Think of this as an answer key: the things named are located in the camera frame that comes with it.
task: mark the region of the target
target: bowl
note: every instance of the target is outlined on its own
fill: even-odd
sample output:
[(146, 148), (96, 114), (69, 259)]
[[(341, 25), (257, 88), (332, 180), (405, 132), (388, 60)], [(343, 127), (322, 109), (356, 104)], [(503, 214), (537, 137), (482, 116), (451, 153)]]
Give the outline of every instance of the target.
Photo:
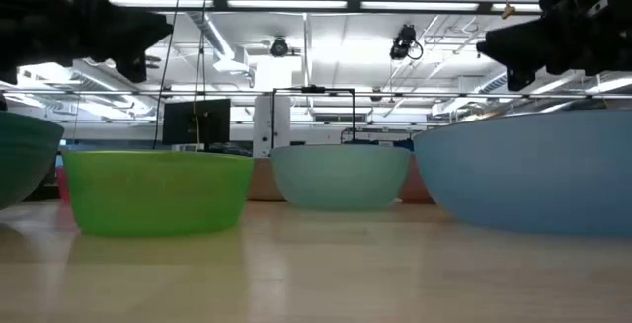
[(22, 201), (53, 165), (63, 127), (0, 112), (0, 209)]
[(292, 204), (312, 209), (382, 209), (406, 178), (410, 151), (378, 145), (298, 145), (273, 149), (276, 183)]
[(434, 200), (464, 222), (523, 232), (632, 235), (632, 111), (464, 122), (420, 133)]
[(84, 233), (175, 236), (237, 224), (253, 160), (169, 151), (63, 154), (71, 207)]

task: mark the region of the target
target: lime green bowl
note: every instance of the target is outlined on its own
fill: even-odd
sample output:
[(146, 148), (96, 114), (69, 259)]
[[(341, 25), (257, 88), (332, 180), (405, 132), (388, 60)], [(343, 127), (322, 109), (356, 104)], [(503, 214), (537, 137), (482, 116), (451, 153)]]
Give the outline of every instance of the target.
[(0, 112), (0, 209), (23, 200), (54, 164), (63, 127)]
[(177, 236), (233, 227), (251, 158), (167, 151), (63, 154), (72, 212), (84, 233)]

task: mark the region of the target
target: ceiling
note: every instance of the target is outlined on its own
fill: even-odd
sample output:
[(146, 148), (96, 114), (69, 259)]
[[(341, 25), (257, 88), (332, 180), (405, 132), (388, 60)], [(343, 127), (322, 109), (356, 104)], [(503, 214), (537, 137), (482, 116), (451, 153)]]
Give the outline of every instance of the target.
[[(468, 1), (502, 3), (504, 0)], [(535, 2), (537, 0), (511, 1)], [(251, 90), (251, 81), (243, 75), (217, 71), (213, 65), (218, 58), (214, 55), (212, 46), (204, 38), (202, 40), (205, 46), (205, 64), (201, 62), (198, 67), (200, 29), (185, 13), (165, 12), (165, 15), (170, 23), (175, 22), (173, 43), (171, 50), (168, 50), (170, 37), (167, 37), (147, 51), (148, 54), (160, 57), (162, 61), (158, 69), (148, 70), (146, 82), (132, 85), (107, 64), (87, 67), (94, 69), (100, 77), (105, 75), (101, 79), (107, 80), (109, 89), (123, 87), (124, 90), (159, 90), (162, 83), (171, 86), (172, 90), (192, 91), (196, 87), (196, 82), (199, 88), (202, 87), (202, 76), (205, 74), (208, 90), (228, 92)], [(513, 16), (502, 20), (498, 16), (471, 15), (310, 14), (306, 23), (303, 15), (297, 13), (229, 12), (209, 13), (209, 17), (233, 51), (243, 47), (250, 54), (249, 66), (255, 69), (259, 62), (267, 58), (267, 50), (274, 37), (285, 37), (289, 46), (298, 54), (291, 57), (286, 66), (293, 69), (291, 76), (293, 86), (305, 84), (300, 55), (305, 53), (305, 36), (308, 35), (309, 43), (306, 53), (311, 61), (310, 82), (333, 88), (353, 87), (358, 92), (370, 92), (374, 88), (397, 92), (473, 91), (476, 86), (504, 72), (501, 65), (476, 52), (476, 41), (481, 40), (486, 31), (522, 23), (533, 18)], [(418, 36), (421, 34), (425, 36), (422, 39), (425, 55), (420, 62), (411, 62), (412, 60), (407, 59), (404, 62), (395, 63), (390, 60), (388, 53), (392, 40), (404, 24), (413, 24)], [(169, 55), (168, 64), (165, 62), (167, 55)], [(529, 90), (559, 78), (540, 72), (536, 83)], [(574, 82), (578, 82), (578, 79), (570, 80), (569, 84)], [(257, 83), (254, 85), (257, 91), (269, 91), (261, 90)], [(507, 89), (500, 87), (497, 91), (507, 92)], [(189, 98), (175, 97), (168, 102), (185, 99)], [(372, 103), (369, 98), (361, 98), (358, 103), (361, 106), (384, 109), (386, 112), (389, 108), (393, 108), (393, 103), (388, 101), (384, 99), (379, 103)], [(439, 101), (421, 98), (407, 100), (406, 103), (398, 106), (397, 112), (404, 115), (406, 113), (430, 114), (431, 107)], [(154, 102), (155, 99), (148, 97), (143, 99), (143, 103), (148, 108), (154, 106)], [(343, 107), (350, 104), (347, 99), (323, 97), (312, 98), (311, 102), (313, 107), (331, 107), (328, 113), (344, 112)], [(309, 102), (302, 98), (296, 100), (294, 104), (298, 108), (309, 107)], [(254, 105), (254, 97), (233, 97), (235, 107), (252, 105)]]

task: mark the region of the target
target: pale teal bowl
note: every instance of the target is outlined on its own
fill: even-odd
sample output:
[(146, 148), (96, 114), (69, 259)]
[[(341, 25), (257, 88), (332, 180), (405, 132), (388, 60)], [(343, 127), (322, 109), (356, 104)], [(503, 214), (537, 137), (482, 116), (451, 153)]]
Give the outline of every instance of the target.
[(372, 210), (397, 197), (410, 151), (377, 145), (302, 145), (274, 149), (276, 183), (292, 204), (325, 210)]
[(426, 185), (457, 219), (522, 232), (632, 236), (632, 111), (464, 122), (415, 137)]

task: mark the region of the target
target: black monitor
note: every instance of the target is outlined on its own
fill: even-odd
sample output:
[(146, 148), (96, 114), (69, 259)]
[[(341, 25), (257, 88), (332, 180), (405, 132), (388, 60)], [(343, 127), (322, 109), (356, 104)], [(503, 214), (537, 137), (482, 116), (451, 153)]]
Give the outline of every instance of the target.
[(194, 144), (204, 149), (209, 144), (230, 141), (230, 100), (196, 101), (165, 104), (162, 143), (165, 145)]

